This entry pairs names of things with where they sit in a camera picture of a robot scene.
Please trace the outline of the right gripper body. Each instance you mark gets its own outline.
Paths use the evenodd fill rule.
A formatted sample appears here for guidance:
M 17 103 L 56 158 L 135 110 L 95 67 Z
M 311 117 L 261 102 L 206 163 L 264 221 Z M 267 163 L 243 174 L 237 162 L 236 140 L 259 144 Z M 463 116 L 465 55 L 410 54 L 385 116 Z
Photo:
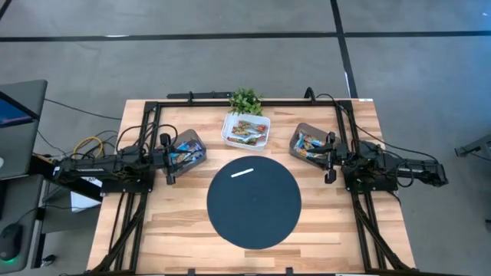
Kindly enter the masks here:
M 326 137 L 326 146 L 328 147 L 328 155 L 325 183 L 332 184 L 337 179 L 337 171 L 334 166 L 343 164 L 348 158 L 348 145 L 346 143 L 335 144 L 335 133 L 329 132 Z

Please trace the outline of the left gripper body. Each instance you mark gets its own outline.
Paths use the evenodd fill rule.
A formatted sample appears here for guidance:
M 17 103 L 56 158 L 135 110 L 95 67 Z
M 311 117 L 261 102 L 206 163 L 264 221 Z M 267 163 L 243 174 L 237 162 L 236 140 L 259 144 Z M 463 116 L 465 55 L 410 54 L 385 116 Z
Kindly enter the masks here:
M 173 164 L 170 156 L 170 135 L 167 133 L 160 134 L 160 144 L 163 148 L 153 151 L 153 168 L 163 170 L 166 174 L 166 184 L 171 186 L 175 183 L 175 176 L 173 174 Z

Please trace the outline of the grey translucent plastic bin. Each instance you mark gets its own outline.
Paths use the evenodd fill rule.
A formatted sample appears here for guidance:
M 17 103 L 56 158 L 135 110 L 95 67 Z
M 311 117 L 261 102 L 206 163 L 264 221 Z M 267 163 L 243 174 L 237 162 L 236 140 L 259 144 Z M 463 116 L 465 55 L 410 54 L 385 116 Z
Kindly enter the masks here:
M 197 132 L 195 130 L 192 130 L 192 129 L 188 129 L 188 130 L 183 131 L 181 134 L 179 134 L 177 136 L 177 138 L 172 138 L 173 145 L 170 146 L 170 150 L 171 150 L 173 146 L 179 146 L 181 143 L 189 142 L 190 140 L 197 140 L 201 143 L 201 145 L 203 147 L 203 150 L 202 150 L 203 157 L 201 159 L 195 161 L 194 163 L 183 163 L 183 164 L 189 164 L 189 170 L 188 171 L 197 167 L 198 165 L 200 165 L 201 163 L 203 163 L 206 160 L 206 146 L 205 146 L 204 142 L 199 138 Z M 173 165 L 179 164 L 176 161 L 178 156 L 174 156 L 171 152 L 170 152 L 170 156 L 172 158 L 172 164 Z M 174 172 L 173 174 L 175 177 L 179 177 L 182 174 L 187 173 L 187 172 L 182 172 L 182 173 L 181 172 L 178 172 L 178 173 Z
M 320 168 L 322 170 L 326 170 L 328 151 L 325 152 L 326 157 L 324 159 L 311 159 L 311 158 L 306 159 L 304 157 L 301 157 L 295 151 L 294 147 L 295 147 L 295 143 L 298 140 L 298 133 L 299 132 L 303 132 L 305 134 L 305 137 L 307 135 L 309 135 L 309 136 L 313 136 L 313 137 L 315 137 L 315 138 L 317 138 L 319 140 L 322 140 L 323 142 L 325 142 L 325 145 L 326 145 L 326 137 L 327 137 L 328 133 L 326 133 L 325 131 L 320 130 L 318 128 L 315 128 L 315 127 L 313 127 L 313 126 L 311 126 L 309 124 L 300 123 L 297 126 L 297 128 L 296 128 L 296 130 L 295 130 L 295 132 L 294 132 L 294 134 L 293 134 L 293 136 L 292 136 L 292 138 L 290 140 L 290 144 L 289 144 L 289 153 L 293 157 L 295 157 L 297 159 L 300 159 L 302 161 L 305 161 L 305 162 L 307 162 L 307 163 L 309 163 L 309 164 L 311 164 L 313 166 L 317 166 L 318 168 Z

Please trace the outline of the white plastic bin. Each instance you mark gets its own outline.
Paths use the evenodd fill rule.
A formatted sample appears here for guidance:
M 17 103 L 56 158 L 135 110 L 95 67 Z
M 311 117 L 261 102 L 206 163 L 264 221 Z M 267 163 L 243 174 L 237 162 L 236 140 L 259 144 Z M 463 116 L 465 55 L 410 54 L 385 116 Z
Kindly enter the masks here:
M 260 139 L 255 146 L 249 146 L 249 145 L 244 145 L 240 143 L 233 143 L 228 141 L 226 138 L 227 137 L 235 137 L 232 135 L 232 128 L 233 127 L 238 127 L 239 121 L 240 120 L 246 120 L 251 123 L 258 123 L 258 124 L 264 124 L 268 127 L 266 130 L 265 137 Z M 225 143 L 228 146 L 234 146 L 238 148 L 243 148 L 247 150 L 256 150 L 256 151 L 261 151 L 265 148 L 265 145 L 268 141 L 268 135 L 269 135 L 269 130 L 270 130 L 270 119 L 267 117 L 261 117 L 261 116 L 255 116 L 255 115 L 250 115 L 250 114 L 237 114 L 237 113 L 228 113 L 226 115 L 226 118 L 224 120 L 224 124 L 222 127 L 222 138 L 225 141 Z

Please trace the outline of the black power strip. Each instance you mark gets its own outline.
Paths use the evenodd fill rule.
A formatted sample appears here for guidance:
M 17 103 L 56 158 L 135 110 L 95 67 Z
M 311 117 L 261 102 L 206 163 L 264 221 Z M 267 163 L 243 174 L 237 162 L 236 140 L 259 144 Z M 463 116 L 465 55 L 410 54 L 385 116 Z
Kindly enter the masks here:
M 168 99 L 227 99 L 232 96 L 232 92 L 206 92 L 206 93 L 194 93 L 192 91 L 181 94 L 168 94 Z

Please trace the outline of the small potted green plant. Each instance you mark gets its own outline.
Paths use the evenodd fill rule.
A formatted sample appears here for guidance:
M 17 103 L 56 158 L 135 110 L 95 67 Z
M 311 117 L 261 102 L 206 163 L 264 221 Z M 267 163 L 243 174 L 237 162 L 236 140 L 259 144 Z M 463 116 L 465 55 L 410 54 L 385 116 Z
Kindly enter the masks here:
M 262 115 L 262 98 L 252 88 L 239 87 L 229 98 L 230 113 Z

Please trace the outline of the round dark blue woven placemat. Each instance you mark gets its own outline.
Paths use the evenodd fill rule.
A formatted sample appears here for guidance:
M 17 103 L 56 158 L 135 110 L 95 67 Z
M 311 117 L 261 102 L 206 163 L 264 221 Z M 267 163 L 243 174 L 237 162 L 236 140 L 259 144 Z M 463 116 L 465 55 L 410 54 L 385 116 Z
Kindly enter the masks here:
M 233 173 L 250 168 L 254 171 L 231 178 Z M 206 207 L 219 236 L 240 248 L 264 249 L 293 232 L 302 198 L 294 176 L 281 163 L 264 156 L 245 156 L 217 172 Z

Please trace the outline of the white sheet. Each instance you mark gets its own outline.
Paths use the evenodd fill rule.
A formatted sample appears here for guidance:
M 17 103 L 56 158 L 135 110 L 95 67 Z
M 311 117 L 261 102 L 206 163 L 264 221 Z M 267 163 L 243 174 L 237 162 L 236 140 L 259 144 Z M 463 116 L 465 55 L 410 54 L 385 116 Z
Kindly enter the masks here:
M 94 177 L 83 177 L 84 180 L 101 187 L 102 182 Z M 71 211 L 72 212 L 82 212 L 86 209 L 99 206 L 101 203 L 97 200 L 90 199 L 84 195 L 80 195 L 76 192 L 71 192 Z

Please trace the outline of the black desk beam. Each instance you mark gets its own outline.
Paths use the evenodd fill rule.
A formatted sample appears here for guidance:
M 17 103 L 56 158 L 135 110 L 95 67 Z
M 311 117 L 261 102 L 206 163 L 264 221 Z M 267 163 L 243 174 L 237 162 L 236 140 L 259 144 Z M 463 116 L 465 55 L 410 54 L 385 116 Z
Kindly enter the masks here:
M 36 155 L 33 155 L 30 160 L 28 175 L 41 175 L 44 180 L 53 182 L 59 186 L 65 187 L 72 192 L 76 192 L 82 196 L 88 197 L 90 199 L 96 200 L 98 202 L 102 201 L 101 188 L 95 184 L 88 182 L 80 177 L 76 177 L 74 180 L 56 180 L 54 177 L 55 166 L 42 159 Z

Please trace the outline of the grey laptop with blue screen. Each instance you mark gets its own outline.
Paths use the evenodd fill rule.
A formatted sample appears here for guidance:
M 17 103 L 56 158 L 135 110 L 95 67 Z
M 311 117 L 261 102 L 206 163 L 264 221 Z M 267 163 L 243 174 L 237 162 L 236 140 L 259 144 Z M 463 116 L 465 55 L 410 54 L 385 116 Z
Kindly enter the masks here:
M 35 114 L 33 121 L 0 126 L 0 179 L 28 174 L 48 82 L 30 80 L 0 85 L 0 96 L 9 96 Z

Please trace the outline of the grey metal stand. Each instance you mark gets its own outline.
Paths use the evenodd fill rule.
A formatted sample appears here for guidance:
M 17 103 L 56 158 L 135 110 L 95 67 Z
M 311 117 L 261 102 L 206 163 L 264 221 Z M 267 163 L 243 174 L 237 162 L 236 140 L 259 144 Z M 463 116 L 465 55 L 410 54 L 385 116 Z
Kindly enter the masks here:
M 458 146 L 454 151 L 458 157 L 473 155 L 491 160 L 491 134 L 480 137 L 464 146 Z

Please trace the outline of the grey side desk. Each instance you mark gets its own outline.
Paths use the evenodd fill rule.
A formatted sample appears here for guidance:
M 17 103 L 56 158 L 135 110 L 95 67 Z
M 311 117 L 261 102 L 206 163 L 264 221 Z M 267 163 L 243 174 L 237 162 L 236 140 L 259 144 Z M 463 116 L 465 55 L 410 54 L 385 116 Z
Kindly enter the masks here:
M 40 175 L 0 182 L 0 231 L 11 223 L 23 226 L 21 250 L 10 261 L 0 260 L 0 274 L 39 268 L 46 234 L 42 232 L 44 209 L 41 193 L 44 178 Z

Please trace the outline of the black computer mouse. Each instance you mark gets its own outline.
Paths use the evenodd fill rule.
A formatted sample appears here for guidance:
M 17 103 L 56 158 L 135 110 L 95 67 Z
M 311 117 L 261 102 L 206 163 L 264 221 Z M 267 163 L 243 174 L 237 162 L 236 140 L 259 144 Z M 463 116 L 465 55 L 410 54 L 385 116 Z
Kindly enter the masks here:
M 0 260 L 10 261 L 17 257 L 21 250 L 23 226 L 11 223 L 0 231 Z

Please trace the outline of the black aluminium table frame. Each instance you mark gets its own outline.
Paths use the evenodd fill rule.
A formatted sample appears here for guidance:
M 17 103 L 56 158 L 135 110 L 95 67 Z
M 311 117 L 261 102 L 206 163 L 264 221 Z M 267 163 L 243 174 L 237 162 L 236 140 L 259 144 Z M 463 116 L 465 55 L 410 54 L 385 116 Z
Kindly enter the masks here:
M 246 149 L 226 145 L 221 132 L 230 109 L 226 100 L 161 100 L 158 111 L 145 100 L 129 100 L 120 125 L 122 145 L 133 143 L 140 123 L 156 121 L 162 131 L 195 130 L 207 148 L 206 160 L 167 185 L 155 175 L 153 191 L 145 197 L 145 216 L 128 238 L 114 263 L 116 269 L 138 274 L 269 274 L 357 273 L 366 268 L 387 268 L 368 231 L 354 216 L 352 198 L 344 180 L 326 184 L 318 168 L 296 159 L 289 141 L 300 123 L 307 123 L 340 138 L 381 137 L 374 104 L 369 100 L 343 100 L 335 107 L 328 99 L 268 99 L 263 113 L 270 119 L 269 138 L 262 155 L 285 166 L 295 177 L 302 196 L 302 212 L 294 231 L 281 243 L 262 250 L 244 249 L 221 238 L 213 228 L 206 197 L 214 175 L 228 162 L 248 156 Z

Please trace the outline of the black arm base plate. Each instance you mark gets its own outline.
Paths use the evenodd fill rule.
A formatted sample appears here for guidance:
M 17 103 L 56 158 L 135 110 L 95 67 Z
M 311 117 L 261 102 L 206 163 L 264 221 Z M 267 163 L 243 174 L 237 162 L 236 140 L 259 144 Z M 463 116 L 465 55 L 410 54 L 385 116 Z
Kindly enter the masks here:
M 383 191 L 393 192 L 398 190 L 398 184 L 395 179 L 387 178 L 385 176 L 371 177 L 357 177 L 357 178 L 345 178 L 345 186 L 348 191 L 355 191 L 358 194 Z
M 153 191 L 153 180 L 131 179 L 129 182 L 122 180 L 104 180 L 101 186 L 103 194 L 109 193 L 146 193 Z

